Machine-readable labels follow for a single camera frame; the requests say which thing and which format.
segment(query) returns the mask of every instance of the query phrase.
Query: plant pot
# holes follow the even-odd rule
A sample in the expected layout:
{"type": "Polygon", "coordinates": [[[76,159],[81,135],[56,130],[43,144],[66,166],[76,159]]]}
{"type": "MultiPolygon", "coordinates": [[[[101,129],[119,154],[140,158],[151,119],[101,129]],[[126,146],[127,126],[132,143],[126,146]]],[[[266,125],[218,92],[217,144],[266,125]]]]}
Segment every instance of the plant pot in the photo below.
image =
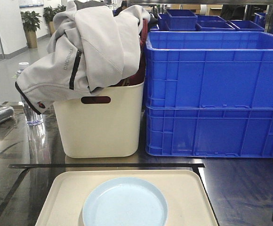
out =
{"type": "Polygon", "coordinates": [[[49,28],[50,34],[51,34],[51,36],[52,36],[53,33],[55,32],[55,27],[54,27],[53,21],[50,21],[50,22],[48,23],[48,28],[49,28]]]}
{"type": "Polygon", "coordinates": [[[36,32],[34,31],[25,32],[25,37],[27,39],[28,48],[37,48],[36,32]]]}

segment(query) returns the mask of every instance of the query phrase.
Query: green leaves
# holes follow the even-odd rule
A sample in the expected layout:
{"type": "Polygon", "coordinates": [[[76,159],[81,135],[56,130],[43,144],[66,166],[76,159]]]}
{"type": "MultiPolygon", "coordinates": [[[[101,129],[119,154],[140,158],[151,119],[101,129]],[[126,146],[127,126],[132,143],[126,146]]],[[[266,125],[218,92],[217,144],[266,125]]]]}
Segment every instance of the green leaves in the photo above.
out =
{"type": "Polygon", "coordinates": [[[48,24],[50,21],[53,21],[54,16],[57,14],[57,10],[51,6],[43,8],[43,17],[48,24]]]}
{"type": "Polygon", "coordinates": [[[37,28],[40,29],[40,20],[39,13],[36,13],[35,11],[25,11],[25,12],[20,12],[22,16],[22,22],[24,26],[24,31],[29,32],[29,31],[36,31],[37,28]]]}
{"type": "Polygon", "coordinates": [[[53,21],[54,16],[57,13],[65,11],[65,9],[66,9],[66,6],[61,6],[61,5],[58,5],[58,7],[56,8],[52,8],[51,6],[43,8],[43,12],[44,12],[43,17],[46,23],[48,24],[49,22],[53,21]]]}

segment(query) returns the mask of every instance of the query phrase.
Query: stainless steel table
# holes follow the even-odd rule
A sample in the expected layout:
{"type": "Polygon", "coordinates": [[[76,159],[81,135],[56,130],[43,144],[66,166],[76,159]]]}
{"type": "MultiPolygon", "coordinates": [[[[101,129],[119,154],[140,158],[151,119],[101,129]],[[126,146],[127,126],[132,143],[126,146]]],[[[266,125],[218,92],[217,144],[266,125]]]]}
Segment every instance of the stainless steel table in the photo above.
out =
{"type": "Polygon", "coordinates": [[[273,159],[156,157],[139,148],[123,158],[72,159],[63,152],[54,110],[26,126],[16,108],[0,124],[0,226],[33,226],[57,175],[73,170],[188,169],[202,179],[220,226],[273,226],[273,159]]]}

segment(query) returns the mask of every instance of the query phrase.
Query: jacket cuff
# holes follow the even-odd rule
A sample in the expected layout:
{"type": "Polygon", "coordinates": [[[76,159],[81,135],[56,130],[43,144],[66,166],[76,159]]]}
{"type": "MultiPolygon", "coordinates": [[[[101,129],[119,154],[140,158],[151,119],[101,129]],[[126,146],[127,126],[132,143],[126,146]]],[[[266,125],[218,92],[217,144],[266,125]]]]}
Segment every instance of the jacket cuff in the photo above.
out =
{"type": "Polygon", "coordinates": [[[27,102],[27,104],[29,105],[30,108],[32,108],[33,111],[35,111],[37,114],[41,114],[40,111],[38,111],[30,102],[30,100],[27,98],[27,96],[22,92],[22,90],[19,88],[17,82],[15,82],[15,88],[17,89],[17,91],[20,93],[20,95],[22,95],[22,97],[25,99],[25,101],[27,102]]]}

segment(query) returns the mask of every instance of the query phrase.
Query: light blue plate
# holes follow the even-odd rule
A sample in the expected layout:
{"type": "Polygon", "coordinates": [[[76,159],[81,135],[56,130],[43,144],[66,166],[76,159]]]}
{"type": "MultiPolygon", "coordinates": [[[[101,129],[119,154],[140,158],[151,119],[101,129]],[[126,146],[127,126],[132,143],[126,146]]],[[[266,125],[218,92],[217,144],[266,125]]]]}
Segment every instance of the light blue plate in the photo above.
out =
{"type": "Polygon", "coordinates": [[[139,178],[115,178],[87,197],[82,218],[85,226],[164,226],[168,214],[161,191],[139,178]]]}

